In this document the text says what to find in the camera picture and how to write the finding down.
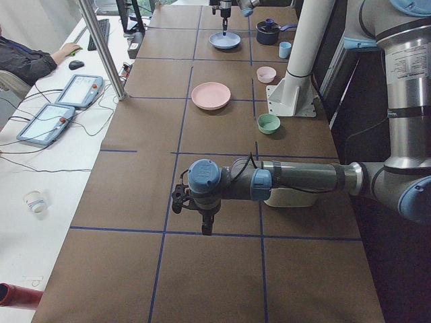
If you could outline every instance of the keyboard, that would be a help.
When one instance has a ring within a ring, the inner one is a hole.
[[[103,36],[105,37],[105,43],[108,44],[109,39],[109,19],[98,20],[99,27],[102,31]],[[88,50],[96,50],[96,44],[94,43],[93,38],[90,35],[90,41],[88,42]]]

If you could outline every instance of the blue plate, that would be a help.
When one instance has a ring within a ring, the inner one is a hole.
[[[241,37],[233,32],[226,32],[225,36],[223,36],[222,32],[218,32],[209,37],[209,42],[219,49],[231,49],[237,47],[240,41]]]

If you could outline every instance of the person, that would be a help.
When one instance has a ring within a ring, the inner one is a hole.
[[[54,71],[68,55],[80,48],[78,44],[67,43],[53,54],[32,50],[2,37],[0,25],[0,70],[15,74],[30,86]]]

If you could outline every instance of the person's hand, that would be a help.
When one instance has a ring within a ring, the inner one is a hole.
[[[64,54],[66,57],[67,55],[70,55],[75,50],[81,49],[81,46],[78,44],[74,44],[72,42],[68,42],[63,47],[61,47],[60,51]]]

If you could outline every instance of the green bowl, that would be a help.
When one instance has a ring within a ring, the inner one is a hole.
[[[273,114],[261,114],[257,119],[257,126],[261,133],[270,135],[280,127],[280,119]]]

